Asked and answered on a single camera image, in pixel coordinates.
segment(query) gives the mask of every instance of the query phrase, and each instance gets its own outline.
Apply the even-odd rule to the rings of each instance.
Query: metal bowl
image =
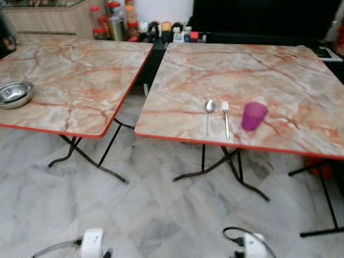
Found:
[[[0,109],[15,109],[28,103],[33,97],[31,82],[11,82],[0,86]]]

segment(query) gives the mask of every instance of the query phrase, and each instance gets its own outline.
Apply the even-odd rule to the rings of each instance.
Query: plastic cup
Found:
[[[268,114],[268,108],[258,102],[245,105],[241,127],[246,131],[255,131]]]

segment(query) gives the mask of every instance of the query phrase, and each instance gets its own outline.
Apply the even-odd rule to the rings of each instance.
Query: fork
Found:
[[[226,136],[227,136],[227,140],[229,140],[230,139],[230,129],[228,127],[228,118],[227,118],[227,113],[228,113],[228,109],[229,109],[228,102],[222,101],[221,107],[222,107],[222,112],[225,114],[225,117],[226,117]]]

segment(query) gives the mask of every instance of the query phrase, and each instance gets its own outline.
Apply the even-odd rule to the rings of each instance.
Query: electrical cord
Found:
[[[32,258],[37,258],[38,256],[42,256],[46,253],[50,253],[50,252],[57,250],[57,249],[60,249],[60,248],[66,248],[66,247],[74,246],[74,245],[80,246],[82,244],[82,239],[83,239],[82,237],[79,237],[79,238],[72,240],[72,241],[66,241],[66,242],[57,243],[55,245],[49,246],[49,247],[35,253],[32,256]]]
[[[260,242],[261,244],[264,245],[264,247],[266,248],[266,250],[268,250],[268,252],[272,255],[272,258],[276,258],[276,255],[274,253],[274,251],[270,248],[270,246],[268,246],[268,244],[261,240],[260,238],[258,238],[254,233],[252,233],[251,231],[248,231],[244,228],[241,228],[241,227],[227,227],[225,228],[223,231],[222,231],[222,234],[224,235],[224,237],[226,239],[228,239],[229,241],[232,241],[232,242],[235,242],[237,245],[239,246],[244,246],[244,242],[243,242],[243,238],[231,238],[229,237],[228,235],[226,235],[226,231],[228,230],[239,230],[239,231],[243,231],[247,234],[249,234],[250,236],[252,236],[253,238],[255,238],[258,242]]]

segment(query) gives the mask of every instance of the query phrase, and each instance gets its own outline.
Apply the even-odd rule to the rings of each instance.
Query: metal table leg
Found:
[[[316,236],[316,235],[326,235],[326,234],[333,234],[333,233],[344,232],[344,227],[339,227],[338,226],[338,222],[337,222],[334,210],[333,210],[331,199],[329,198],[327,187],[326,187],[326,184],[325,184],[325,181],[324,181],[323,172],[321,171],[321,166],[323,166],[323,165],[331,165],[331,164],[332,164],[331,161],[324,161],[324,162],[321,162],[319,164],[315,164],[315,165],[312,165],[312,166],[307,166],[307,167],[304,167],[304,168],[301,168],[301,169],[298,169],[298,170],[295,170],[295,171],[292,171],[292,172],[288,173],[289,176],[293,176],[295,174],[298,174],[298,173],[301,173],[301,172],[304,172],[304,171],[310,171],[313,168],[317,168],[317,170],[319,172],[319,177],[320,177],[320,180],[321,180],[322,189],[324,190],[324,194],[325,194],[325,197],[326,197],[327,205],[328,205],[329,211],[331,213],[331,217],[332,217],[332,221],[333,221],[333,225],[334,225],[334,228],[331,228],[331,229],[328,229],[328,230],[303,232],[303,233],[300,234],[300,237],[302,237],[302,238]]]
[[[187,177],[193,177],[193,176],[200,176],[200,175],[204,175],[209,173],[210,171],[212,171],[213,169],[215,169],[216,167],[218,167],[219,165],[221,165],[224,162],[228,162],[228,164],[231,167],[231,170],[236,178],[236,180],[238,180],[238,182],[243,185],[244,187],[248,188],[251,191],[254,191],[256,193],[258,193],[261,197],[264,198],[264,200],[266,200],[267,202],[271,201],[270,198],[268,196],[266,196],[262,191],[260,191],[259,189],[247,184],[246,182],[244,182],[243,180],[243,172],[242,172],[242,164],[241,164],[241,155],[240,155],[240,150],[236,149],[235,151],[229,153],[226,147],[221,147],[221,149],[223,150],[225,156],[220,159],[218,162],[216,162],[215,164],[213,164],[212,166],[208,167],[207,169],[204,169],[204,158],[205,158],[205,145],[202,145],[202,170],[200,172],[196,172],[196,173],[189,173],[189,174],[184,174],[184,175],[180,175],[178,177],[173,178],[173,182],[176,182],[180,179],[183,178],[187,178]],[[234,155],[238,155],[238,164],[239,164],[239,174],[232,162],[232,157]]]
[[[135,129],[134,126],[131,126],[131,125],[127,125],[127,124],[124,124],[122,122],[120,122],[119,120],[117,120],[116,118],[114,119],[114,121],[119,124],[116,132],[114,133],[109,145],[107,146],[103,156],[101,157],[101,160],[99,161],[99,163],[95,162],[94,160],[92,160],[89,156],[87,156],[87,154],[82,151],[77,145],[80,143],[80,141],[82,140],[82,137],[79,137],[78,140],[76,140],[76,137],[72,137],[71,140],[69,140],[66,136],[64,135],[60,135],[60,137],[70,145],[70,148],[69,148],[69,152],[67,154],[67,156],[63,157],[63,158],[60,158],[60,159],[57,159],[57,160],[54,160],[52,161],[48,166],[51,168],[53,166],[53,164],[57,163],[57,162],[60,162],[60,161],[64,161],[64,160],[67,160],[70,158],[70,156],[72,155],[73,151],[77,151],[81,156],[83,156],[88,162],[90,162],[93,166],[101,169],[102,171],[110,174],[110,175],[113,175],[115,176],[116,178],[118,178],[119,180],[121,180],[123,183],[125,184],[129,184],[129,182],[124,179],[123,177],[121,177],[120,175],[118,175],[117,173],[107,169],[107,168],[104,168],[102,167],[102,163],[104,162],[115,138],[117,137],[118,133],[119,133],[119,130],[121,129],[121,127],[127,127],[127,128],[130,128],[130,129]]]

